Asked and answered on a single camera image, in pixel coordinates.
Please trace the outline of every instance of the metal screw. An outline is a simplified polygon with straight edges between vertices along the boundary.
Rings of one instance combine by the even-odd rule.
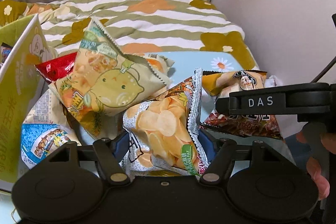
[[[127,179],[127,175],[123,173],[115,173],[111,175],[110,179],[115,182],[121,182]]]
[[[208,181],[208,182],[215,182],[215,181],[219,180],[219,175],[217,175],[215,173],[207,173],[207,174],[203,175],[203,179]]]

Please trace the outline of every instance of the brown snack bag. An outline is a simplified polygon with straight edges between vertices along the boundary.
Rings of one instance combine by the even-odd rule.
[[[229,97],[230,92],[263,89],[265,80],[266,72],[241,70],[203,75],[202,86],[209,95],[218,99]],[[213,110],[202,126],[240,137],[283,139],[274,115],[225,116]]]
[[[145,58],[124,54],[104,26],[92,18],[73,71],[49,87],[86,131],[100,138],[102,113],[114,116],[169,83]]]

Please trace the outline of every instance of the cartoon lemon character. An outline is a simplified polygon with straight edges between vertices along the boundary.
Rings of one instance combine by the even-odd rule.
[[[91,105],[94,111],[102,111],[104,106],[126,107],[143,91],[144,88],[132,74],[112,69],[97,79],[95,85],[85,94],[84,104]],[[96,104],[92,102],[90,93],[96,97]]]

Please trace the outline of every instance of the striped bedding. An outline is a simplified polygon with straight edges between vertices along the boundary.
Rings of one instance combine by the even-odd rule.
[[[0,1],[0,11],[8,5],[15,10],[17,4],[13,3]],[[78,48],[90,17],[95,16],[124,52],[227,52],[244,69],[257,68],[244,44],[242,28],[206,0],[61,0],[20,4],[22,10],[26,5],[23,16],[39,13],[45,38],[58,53]],[[1,22],[9,22],[1,16],[0,12],[0,26]]]

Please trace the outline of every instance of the potato chip bag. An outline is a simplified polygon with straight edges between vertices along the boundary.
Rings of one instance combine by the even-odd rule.
[[[202,86],[217,100],[229,97],[230,92],[263,89],[265,80],[266,72],[263,71],[204,72]],[[240,137],[261,136],[282,139],[274,115],[226,116],[214,109],[201,126]]]
[[[21,158],[32,168],[68,141],[81,145],[68,124],[63,105],[48,89],[22,124]]]
[[[101,114],[114,116],[169,83],[145,58],[124,54],[92,18],[73,71],[49,87],[93,138],[101,138]]]
[[[199,176],[205,171],[208,162],[198,141],[201,77],[202,70],[196,69],[192,77],[125,111],[130,147],[124,166],[129,175],[170,170]]]

